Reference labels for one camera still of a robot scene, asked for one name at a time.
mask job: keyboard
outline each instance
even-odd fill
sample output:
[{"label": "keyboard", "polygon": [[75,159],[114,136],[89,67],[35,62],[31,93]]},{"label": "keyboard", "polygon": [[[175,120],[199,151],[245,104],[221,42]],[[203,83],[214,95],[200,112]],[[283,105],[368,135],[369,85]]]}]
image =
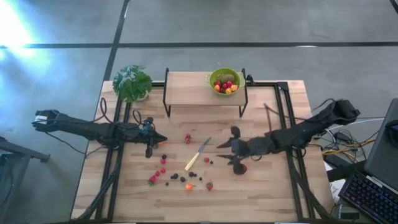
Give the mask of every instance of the keyboard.
[{"label": "keyboard", "polygon": [[378,223],[398,223],[398,195],[359,172],[345,182],[339,196]]}]

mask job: concrete floor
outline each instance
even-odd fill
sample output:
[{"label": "concrete floor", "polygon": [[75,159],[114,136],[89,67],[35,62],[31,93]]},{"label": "concrete floor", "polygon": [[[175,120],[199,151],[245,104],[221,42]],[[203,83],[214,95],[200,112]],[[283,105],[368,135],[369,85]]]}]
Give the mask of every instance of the concrete floor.
[{"label": "concrete floor", "polygon": [[[0,17],[7,16],[0,20],[0,44],[112,43],[122,4],[0,0]],[[121,42],[398,41],[397,22],[386,0],[134,0]],[[30,122],[44,109],[92,119],[110,51],[0,49],[0,136],[51,154],[48,163],[30,163],[8,223],[69,219],[83,156],[34,131]],[[145,65],[154,80],[164,79],[166,67],[244,67],[258,80],[305,80],[313,108],[326,98],[347,98],[362,116],[384,116],[398,97],[396,55],[398,47],[119,49],[111,78],[131,63]],[[347,129],[361,140],[380,125]],[[85,151],[83,138],[56,135]]]}]

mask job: kitchen knife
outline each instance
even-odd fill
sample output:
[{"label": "kitchen knife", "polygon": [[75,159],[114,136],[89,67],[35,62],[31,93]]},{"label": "kitchen knife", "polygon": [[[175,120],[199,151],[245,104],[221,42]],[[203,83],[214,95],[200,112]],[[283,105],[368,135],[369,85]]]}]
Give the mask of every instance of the kitchen knife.
[{"label": "kitchen knife", "polygon": [[195,163],[196,159],[198,159],[199,155],[203,152],[203,150],[205,149],[205,146],[209,143],[211,137],[208,138],[199,148],[198,153],[191,159],[191,161],[189,161],[189,163],[187,164],[187,166],[185,167],[185,170],[188,171],[189,169],[191,169],[191,166],[193,165],[193,163]]}]

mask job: leaf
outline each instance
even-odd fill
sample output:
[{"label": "leaf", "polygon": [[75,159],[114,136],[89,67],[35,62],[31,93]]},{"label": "leaf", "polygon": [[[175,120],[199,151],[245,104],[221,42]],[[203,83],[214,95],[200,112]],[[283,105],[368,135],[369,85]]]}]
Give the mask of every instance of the leaf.
[{"label": "leaf", "polygon": [[152,79],[144,73],[145,67],[128,65],[116,74],[113,90],[125,102],[132,103],[152,91]]}]

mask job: green bowl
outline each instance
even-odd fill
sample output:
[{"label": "green bowl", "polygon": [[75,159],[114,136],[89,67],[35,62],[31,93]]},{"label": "green bowl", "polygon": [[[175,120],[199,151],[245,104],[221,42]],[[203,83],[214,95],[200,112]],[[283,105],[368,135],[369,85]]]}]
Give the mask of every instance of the green bowl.
[{"label": "green bowl", "polygon": [[[220,77],[226,74],[231,74],[234,76],[234,85],[238,86],[238,89],[235,90],[234,92],[230,93],[230,94],[225,94],[225,93],[220,93],[218,91],[216,91],[214,89],[214,82],[217,80],[220,80]],[[236,93],[237,91],[239,91],[239,89],[241,87],[244,87],[245,85],[245,81],[243,76],[238,75],[233,69],[230,68],[219,68],[217,70],[215,70],[212,74],[206,75],[206,80],[207,83],[210,84],[211,89],[213,89],[214,92],[218,93],[219,95],[223,95],[223,96],[230,96],[233,95],[234,93]]]}]

